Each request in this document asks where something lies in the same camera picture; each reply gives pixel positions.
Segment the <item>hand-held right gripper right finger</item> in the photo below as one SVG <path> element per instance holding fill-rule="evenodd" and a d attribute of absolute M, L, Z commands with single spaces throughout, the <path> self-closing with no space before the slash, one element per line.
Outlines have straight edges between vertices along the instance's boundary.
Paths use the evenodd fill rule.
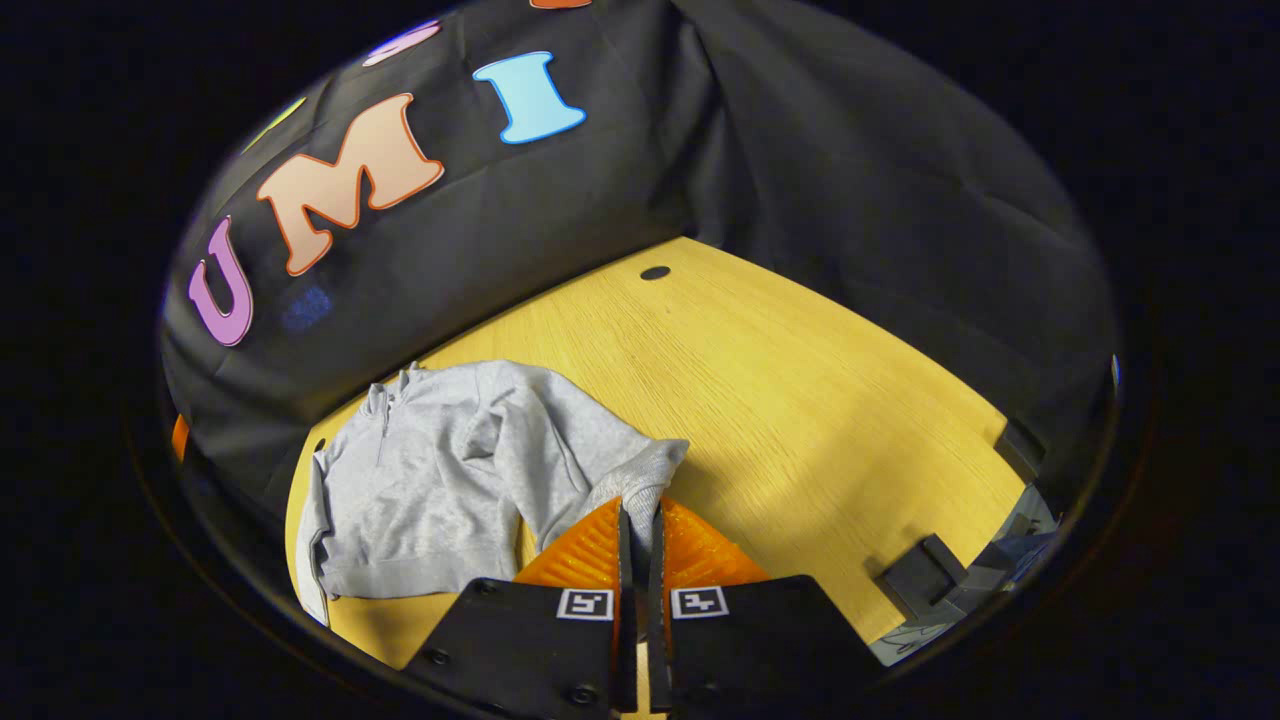
<path fill-rule="evenodd" d="M 773 578 L 666 498 L 649 570 L 652 707 L 672 717 L 851 717 L 884 674 L 815 578 Z"/>

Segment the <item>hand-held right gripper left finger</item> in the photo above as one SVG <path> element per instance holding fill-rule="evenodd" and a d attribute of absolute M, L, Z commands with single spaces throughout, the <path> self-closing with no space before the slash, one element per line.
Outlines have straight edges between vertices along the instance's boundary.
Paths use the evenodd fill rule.
<path fill-rule="evenodd" d="M 512 582 L 471 580 L 406 665 L 493 719 L 617 719 L 636 706 L 631 523 L 613 498 Z"/>

